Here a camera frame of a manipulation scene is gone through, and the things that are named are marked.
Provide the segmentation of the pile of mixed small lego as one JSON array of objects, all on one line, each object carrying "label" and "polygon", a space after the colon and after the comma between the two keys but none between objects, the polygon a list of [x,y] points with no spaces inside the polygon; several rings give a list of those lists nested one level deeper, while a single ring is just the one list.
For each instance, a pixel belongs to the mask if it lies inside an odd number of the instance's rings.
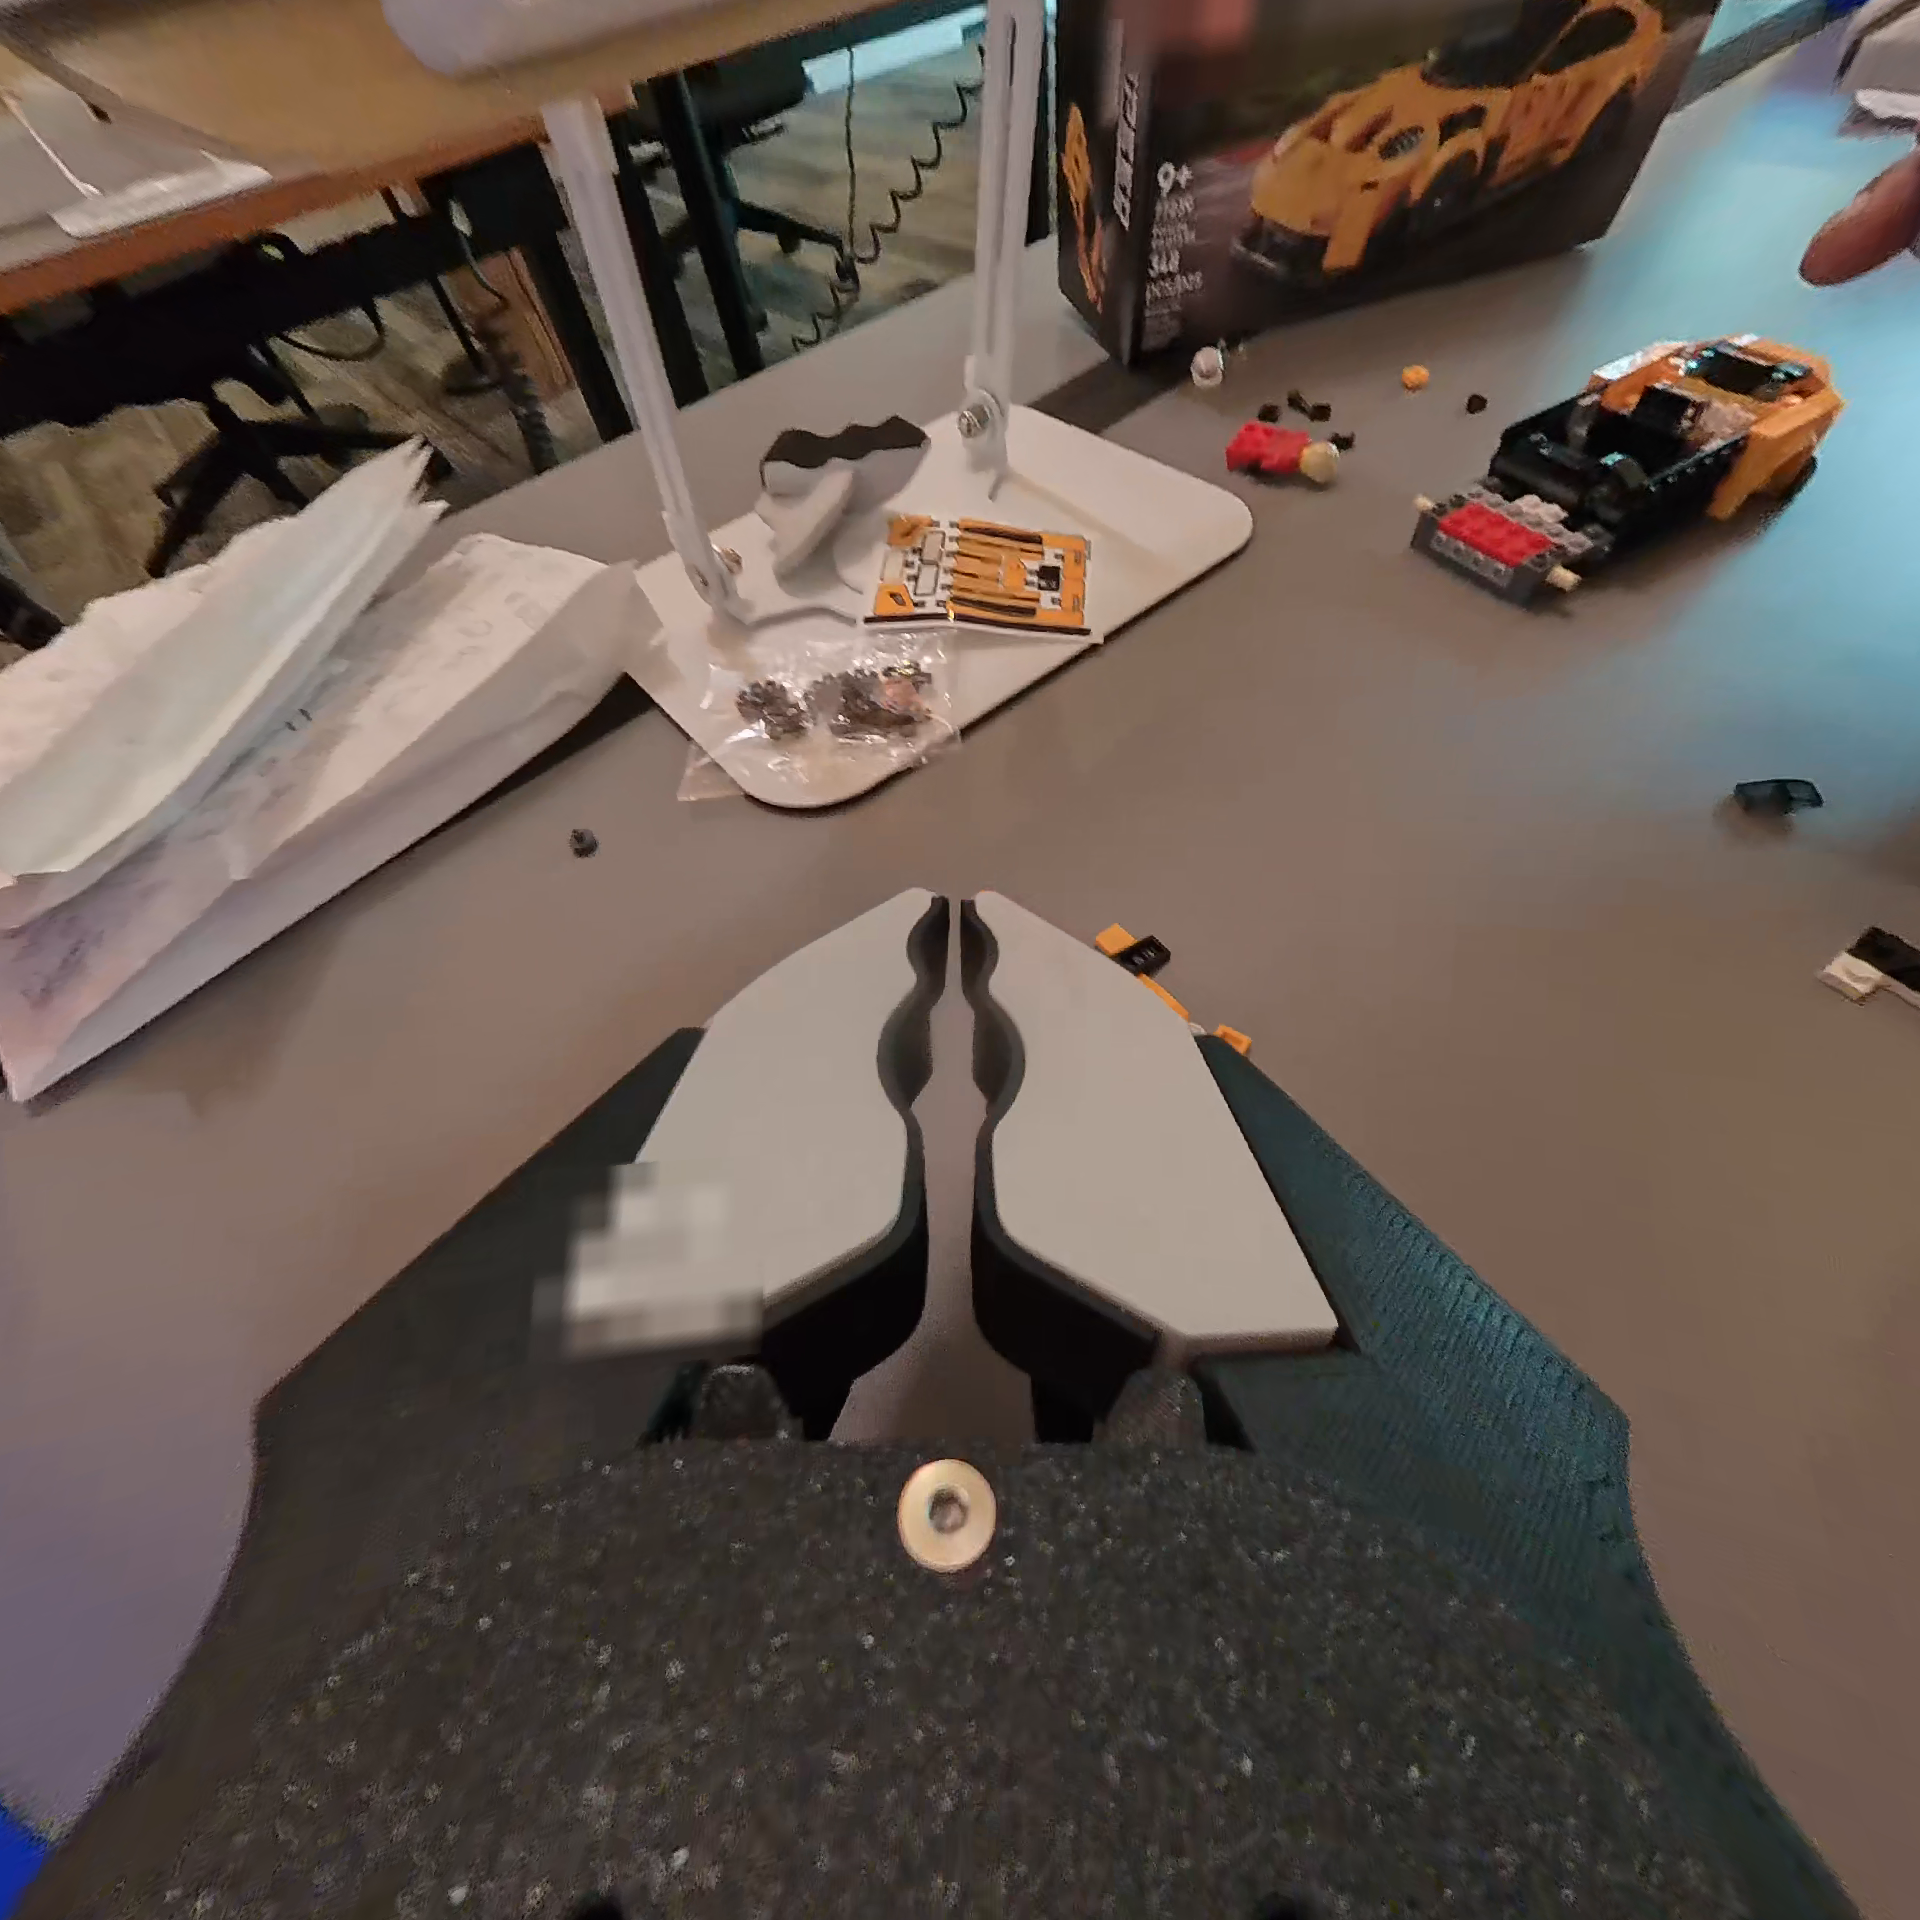
[{"label": "pile of mixed small lego", "polygon": [[1200,1021],[1193,1021],[1188,1008],[1162,982],[1171,951],[1159,934],[1133,936],[1128,927],[1111,923],[1095,934],[1092,945],[1152,992],[1154,999],[1163,1004],[1196,1038],[1218,1039],[1220,1045],[1234,1049],[1241,1057],[1252,1055],[1250,1036],[1231,1023],[1202,1025]]}]

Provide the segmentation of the person's right hand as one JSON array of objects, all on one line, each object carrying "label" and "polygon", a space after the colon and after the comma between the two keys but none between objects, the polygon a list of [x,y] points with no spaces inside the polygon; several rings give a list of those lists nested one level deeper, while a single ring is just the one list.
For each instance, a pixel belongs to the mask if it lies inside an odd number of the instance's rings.
[{"label": "person's right hand", "polygon": [[1808,240],[1800,278],[1808,286],[1857,281],[1896,255],[1917,251],[1917,149],[1867,181]]}]

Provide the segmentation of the white paper bags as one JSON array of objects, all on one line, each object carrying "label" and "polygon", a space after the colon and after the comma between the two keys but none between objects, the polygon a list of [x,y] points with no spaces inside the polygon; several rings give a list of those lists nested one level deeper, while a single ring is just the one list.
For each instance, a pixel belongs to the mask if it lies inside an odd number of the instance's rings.
[{"label": "white paper bags", "polygon": [[210,563],[96,599],[3,685],[3,1057],[96,1060],[573,731],[632,565],[468,534],[404,441]]}]

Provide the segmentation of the lego set box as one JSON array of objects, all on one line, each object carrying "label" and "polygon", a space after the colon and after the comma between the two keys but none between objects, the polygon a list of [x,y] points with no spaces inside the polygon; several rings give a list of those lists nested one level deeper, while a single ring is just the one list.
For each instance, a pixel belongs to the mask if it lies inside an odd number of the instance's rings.
[{"label": "lego set box", "polygon": [[1058,278],[1125,365],[1600,240],[1701,1],[1060,1]]}]

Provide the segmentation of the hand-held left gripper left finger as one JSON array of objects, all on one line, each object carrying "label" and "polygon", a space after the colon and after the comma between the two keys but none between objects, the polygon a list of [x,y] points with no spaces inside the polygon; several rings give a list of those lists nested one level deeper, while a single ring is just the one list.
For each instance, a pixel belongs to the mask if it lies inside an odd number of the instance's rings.
[{"label": "hand-held left gripper left finger", "polygon": [[949,951],[949,899],[909,887],[789,953],[711,1017],[640,1150],[644,1332],[756,1358],[807,1437],[927,1307]]}]

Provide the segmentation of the partly built lego car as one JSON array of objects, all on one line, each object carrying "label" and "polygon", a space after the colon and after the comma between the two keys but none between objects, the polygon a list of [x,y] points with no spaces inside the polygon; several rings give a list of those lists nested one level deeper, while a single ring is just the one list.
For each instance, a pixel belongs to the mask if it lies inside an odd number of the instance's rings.
[{"label": "partly built lego car", "polygon": [[1652,343],[1512,422],[1472,484],[1419,495],[1408,544],[1527,607],[1699,524],[1795,500],[1842,408],[1828,361],[1800,347]]}]

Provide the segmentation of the white tray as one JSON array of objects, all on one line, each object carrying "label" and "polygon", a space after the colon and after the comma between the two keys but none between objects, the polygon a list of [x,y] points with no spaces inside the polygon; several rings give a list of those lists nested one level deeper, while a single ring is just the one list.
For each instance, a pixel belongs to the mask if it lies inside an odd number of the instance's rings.
[{"label": "white tray", "polygon": [[[1228,489],[1173,470],[1083,428],[1012,407],[983,422],[983,407],[940,416],[922,469],[885,504],[849,516],[796,574],[773,568],[773,539],[756,507],[708,534],[714,565],[681,555],[644,563],[647,612],[632,667],[647,699],[681,731],[691,678],[701,664],[769,656],[777,639],[931,629],[955,664],[955,708],[967,731],[1068,663],[1097,648],[1173,595],[1241,552],[1250,509]],[[978,516],[1091,539],[1092,638],[996,636],[945,621],[875,629],[863,621],[891,512]]]}]

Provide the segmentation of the orange sticker sheet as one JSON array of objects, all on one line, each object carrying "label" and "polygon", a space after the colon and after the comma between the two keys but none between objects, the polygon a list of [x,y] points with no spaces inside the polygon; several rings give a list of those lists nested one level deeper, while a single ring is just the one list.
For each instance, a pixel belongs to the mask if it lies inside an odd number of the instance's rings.
[{"label": "orange sticker sheet", "polygon": [[863,621],[1089,639],[1091,558],[1091,539],[1076,532],[891,512]]}]

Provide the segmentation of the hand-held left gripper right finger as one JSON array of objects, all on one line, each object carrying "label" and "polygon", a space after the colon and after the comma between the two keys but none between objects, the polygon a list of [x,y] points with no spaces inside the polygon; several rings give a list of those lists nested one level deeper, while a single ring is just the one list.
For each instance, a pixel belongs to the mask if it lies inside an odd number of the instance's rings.
[{"label": "hand-held left gripper right finger", "polygon": [[1041,1433],[1091,1433],[1145,1369],[1293,1358],[1338,1310],[1196,1038],[1092,942],[962,902],[975,1015],[971,1289]]}]

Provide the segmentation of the bag of dark lego parts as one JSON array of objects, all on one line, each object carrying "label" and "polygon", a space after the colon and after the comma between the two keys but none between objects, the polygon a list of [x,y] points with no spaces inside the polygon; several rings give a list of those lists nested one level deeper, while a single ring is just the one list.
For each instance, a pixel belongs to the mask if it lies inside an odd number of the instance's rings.
[{"label": "bag of dark lego parts", "polygon": [[777,639],[769,656],[706,663],[676,717],[681,803],[833,808],[962,742],[955,664],[937,631]]}]

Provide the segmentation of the grey and black lego part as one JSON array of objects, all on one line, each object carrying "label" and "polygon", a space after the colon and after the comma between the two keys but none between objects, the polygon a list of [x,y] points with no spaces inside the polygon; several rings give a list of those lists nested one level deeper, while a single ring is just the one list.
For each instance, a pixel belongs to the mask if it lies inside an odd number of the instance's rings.
[{"label": "grey and black lego part", "polygon": [[776,575],[812,563],[836,527],[891,500],[922,469],[931,436],[903,416],[831,435],[783,429],[759,460],[756,515],[773,539]]}]

